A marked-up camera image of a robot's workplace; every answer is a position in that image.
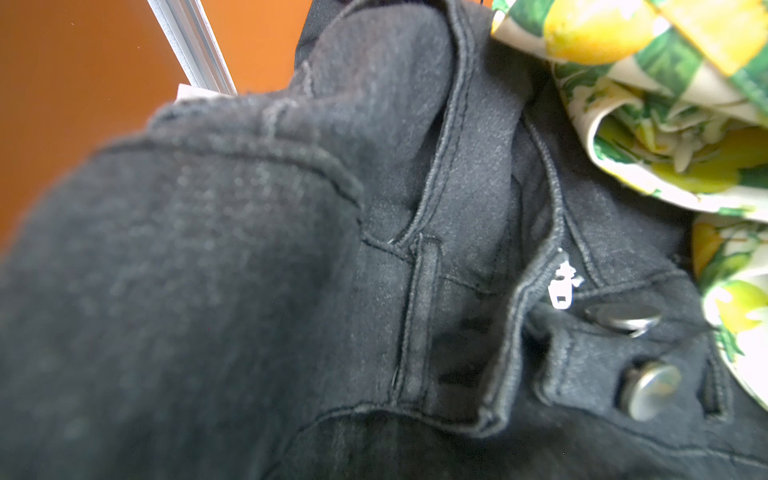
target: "black jeans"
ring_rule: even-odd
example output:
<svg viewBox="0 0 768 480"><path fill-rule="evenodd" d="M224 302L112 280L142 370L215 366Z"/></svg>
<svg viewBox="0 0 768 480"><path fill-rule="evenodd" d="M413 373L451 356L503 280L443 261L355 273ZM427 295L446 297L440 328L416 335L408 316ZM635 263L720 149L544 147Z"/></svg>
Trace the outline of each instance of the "black jeans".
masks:
<svg viewBox="0 0 768 480"><path fill-rule="evenodd" d="M690 214L589 162L489 10L357 2L315 41L338 9L287 90L168 107L29 217L0 478L765 478L674 261ZM616 336L602 302L664 320ZM649 422L616 406L639 359L684 378Z"/></svg>

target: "silver button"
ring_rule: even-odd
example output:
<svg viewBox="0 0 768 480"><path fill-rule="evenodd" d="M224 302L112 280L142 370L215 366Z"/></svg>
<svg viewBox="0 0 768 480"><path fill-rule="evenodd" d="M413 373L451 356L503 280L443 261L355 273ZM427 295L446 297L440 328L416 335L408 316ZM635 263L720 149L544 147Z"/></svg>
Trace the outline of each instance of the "silver button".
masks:
<svg viewBox="0 0 768 480"><path fill-rule="evenodd" d="M639 337L661 321L661 310L642 303L600 303L584 313L596 324L613 332Z"/></svg>
<svg viewBox="0 0 768 480"><path fill-rule="evenodd" d="M638 422L647 422L669 405L683 376L669 363L649 362L639 369L629 369L621 387L621 410Z"/></svg>

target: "white zipper slider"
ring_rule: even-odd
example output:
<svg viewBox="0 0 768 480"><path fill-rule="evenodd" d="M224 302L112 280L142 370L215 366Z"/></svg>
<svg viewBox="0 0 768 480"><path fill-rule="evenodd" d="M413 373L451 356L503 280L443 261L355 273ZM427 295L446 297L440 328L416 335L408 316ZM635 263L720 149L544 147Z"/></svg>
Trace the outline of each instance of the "white zipper slider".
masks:
<svg viewBox="0 0 768 480"><path fill-rule="evenodd" d="M549 300L558 310L565 310L574 299L574 286L581 285L583 278L576 277L576 269L568 262L568 258L554 272L554 278L549 283Z"/></svg>

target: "clothing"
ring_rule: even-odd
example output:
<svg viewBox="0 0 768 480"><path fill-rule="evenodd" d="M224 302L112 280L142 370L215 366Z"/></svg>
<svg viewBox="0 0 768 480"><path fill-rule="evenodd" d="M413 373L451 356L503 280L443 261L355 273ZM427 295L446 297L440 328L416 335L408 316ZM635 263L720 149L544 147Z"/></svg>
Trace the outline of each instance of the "clothing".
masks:
<svg viewBox="0 0 768 480"><path fill-rule="evenodd" d="M592 167L490 16L354 3L287 90L168 107L52 191L0 273L0 478L768 475L689 213ZM625 300L663 322L581 318ZM636 422L646 357L684 382Z"/></svg>

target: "denim pants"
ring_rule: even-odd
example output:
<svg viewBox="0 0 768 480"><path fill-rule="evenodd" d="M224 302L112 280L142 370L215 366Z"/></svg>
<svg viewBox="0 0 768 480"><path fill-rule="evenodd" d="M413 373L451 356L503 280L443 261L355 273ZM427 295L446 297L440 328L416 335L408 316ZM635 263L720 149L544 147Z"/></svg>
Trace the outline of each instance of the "denim pants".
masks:
<svg viewBox="0 0 768 480"><path fill-rule="evenodd" d="M316 0L285 91L167 107L57 186L0 270L0 478L768 478L690 214L593 166L490 26ZM640 422L646 361L682 381Z"/></svg>

